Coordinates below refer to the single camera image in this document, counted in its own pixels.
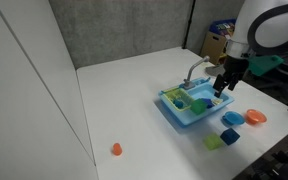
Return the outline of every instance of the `blue toy sink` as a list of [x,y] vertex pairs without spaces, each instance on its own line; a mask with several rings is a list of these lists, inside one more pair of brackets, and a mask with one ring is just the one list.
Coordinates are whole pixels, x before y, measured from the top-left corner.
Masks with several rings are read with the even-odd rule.
[[185,99],[187,102],[190,102],[192,100],[194,101],[200,98],[216,99],[216,97],[214,96],[215,90],[213,89],[213,85],[210,82],[208,82],[206,79],[198,78],[198,79],[192,80],[192,82],[196,85],[192,89],[185,90],[181,88],[182,85],[180,85],[180,86],[173,87],[165,91],[161,91],[159,93],[159,97],[161,98],[165,108],[174,117],[174,119],[177,121],[177,123],[181,127],[187,127],[234,101],[233,97],[231,97],[225,92],[222,92],[220,99],[222,99],[223,102],[209,109],[206,109],[202,114],[196,115],[194,112],[190,110],[189,107],[185,107],[184,109],[179,109],[178,107],[174,105],[173,100],[167,94],[168,92],[181,91],[180,93],[185,95]]

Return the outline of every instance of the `red toy object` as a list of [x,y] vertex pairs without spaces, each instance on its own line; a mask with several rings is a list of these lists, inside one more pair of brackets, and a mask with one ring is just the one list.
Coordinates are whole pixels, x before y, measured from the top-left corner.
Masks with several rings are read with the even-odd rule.
[[247,110],[245,119],[249,124],[264,123],[267,121],[266,116],[255,109]]
[[123,152],[123,150],[122,150],[121,145],[120,145],[119,143],[115,143],[115,144],[113,145],[112,153],[113,153],[115,156],[119,156],[119,155],[122,154],[122,152]]

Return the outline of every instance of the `white table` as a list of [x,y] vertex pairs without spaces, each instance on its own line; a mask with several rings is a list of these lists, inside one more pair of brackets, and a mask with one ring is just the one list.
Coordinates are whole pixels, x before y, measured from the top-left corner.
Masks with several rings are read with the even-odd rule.
[[[173,48],[78,70],[100,180],[232,179],[288,134],[287,107],[242,81],[225,90],[235,98],[232,104],[181,129],[157,93],[182,83],[199,59]],[[192,79],[206,77],[206,66],[197,67]],[[235,144],[206,149],[205,136],[227,129],[220,120],[225,112],[250,108],[268,121],[236,127],[241,138]],[[111,154],[115,142],[123,148],[119,157]]]

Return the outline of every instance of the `blue tray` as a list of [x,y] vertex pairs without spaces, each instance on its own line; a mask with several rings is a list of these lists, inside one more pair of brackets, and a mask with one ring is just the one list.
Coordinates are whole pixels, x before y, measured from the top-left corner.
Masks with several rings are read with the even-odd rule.
[[[181,88],[187,94],[189,94],[194,100],[199,99],[199,98],[207,98],[207,99],[216,98],[214,96],[215,90],[213,89],[213,85],[210,82],[208,82],[206,79],[198,78],[198,79],[192,80],[192,82],[196,84],[196,86],[192,89],[184,90],[181,88],[182,85],[179,85],[171,89]],[[231,97],[225,92],[222,92],[220,99],[223,99],[223,102],[221,104],[213,106],[210,109],[206,109],[206,111],[200,115],[196,115],[189,108],[184,111],[179,111],[176,107],[174,107],[172,102],[168,100],[168,98],[165,95],[165,91],[161,91],[159,93],[159,97],[161,98],[165,108],[174,117],[174,119],[177,121],[177,123],[181,127],[187,127],[234,101],[233,97]]]

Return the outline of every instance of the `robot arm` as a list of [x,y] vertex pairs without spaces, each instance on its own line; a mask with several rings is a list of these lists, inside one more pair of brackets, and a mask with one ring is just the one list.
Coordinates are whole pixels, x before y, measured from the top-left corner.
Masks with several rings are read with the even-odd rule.
[[285,52],[288,52],[288,0],[245,0],[226,47],[225,73],[218,75],[213,86],[215,96],[220,97],[226,86],[234,89],[248,68],[250,56]]

